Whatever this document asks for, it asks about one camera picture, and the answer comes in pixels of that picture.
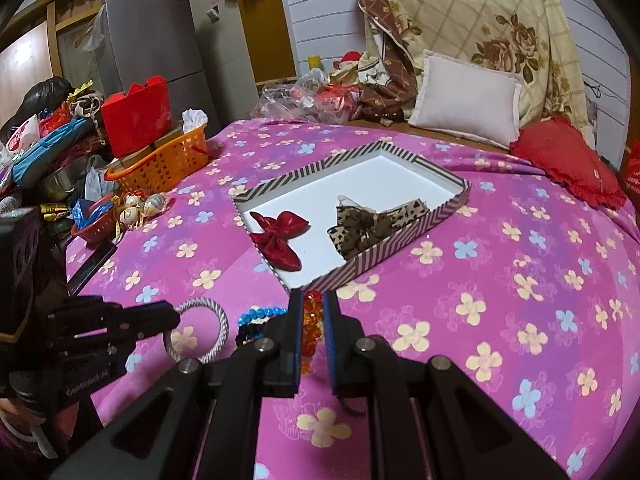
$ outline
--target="leopard print bow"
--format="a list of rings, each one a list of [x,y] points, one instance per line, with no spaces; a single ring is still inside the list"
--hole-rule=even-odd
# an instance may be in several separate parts
[[[411,200],[381,213],[357,205],[339,205],[338,225],[327,229],[327,233],[342,257],[351,260],[428,211],[421,200]]]

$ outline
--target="gray refrigerator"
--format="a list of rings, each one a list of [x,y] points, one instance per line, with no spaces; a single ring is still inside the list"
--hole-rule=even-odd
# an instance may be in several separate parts
[[[105,95],[127,91],[154,75],[168,82],[172,119],[201,109],[206,136],[219,132],[189,0],[105,0],[100,24],[104,41],[95,51]]]

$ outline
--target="red bow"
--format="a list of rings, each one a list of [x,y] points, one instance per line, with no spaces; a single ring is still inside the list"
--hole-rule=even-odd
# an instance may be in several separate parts
[[[287,240],[301,235],[309,226],[309,222],[291,211],[283,211],[278,215],[278,219],[262,216],[255,211],[249,214],[264,229],[263,233],[249,233],[264,257],[279,269],[300,270],[300,258],[287,245]]]

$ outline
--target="decorative egg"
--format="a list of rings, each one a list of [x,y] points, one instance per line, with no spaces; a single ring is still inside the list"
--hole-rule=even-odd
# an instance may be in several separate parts
[[[138,215],[139,211],[137,207],[127,207],[120,213],[120,222],[127,228],[133,227],[138,223]]]
[[[138,195],[127,195],[127,197],[124,199],[124,204],[133,207],[139,207],[142,205],[142,200],[140,200],[140,197]]]
[[[163,193],[153,194],[146,199],[142,214],[147,217],[158,215],[166,209],[166,202],[166,195]]]

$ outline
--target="orange beaded bracelet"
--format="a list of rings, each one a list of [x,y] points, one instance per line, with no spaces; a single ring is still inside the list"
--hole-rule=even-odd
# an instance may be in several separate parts
[[[304,317],[302,323],[302,364],[301,371],[308,374],[311,360],[316,353],[318,340],[322,337],[322,294],[310,290],[303,301]]]

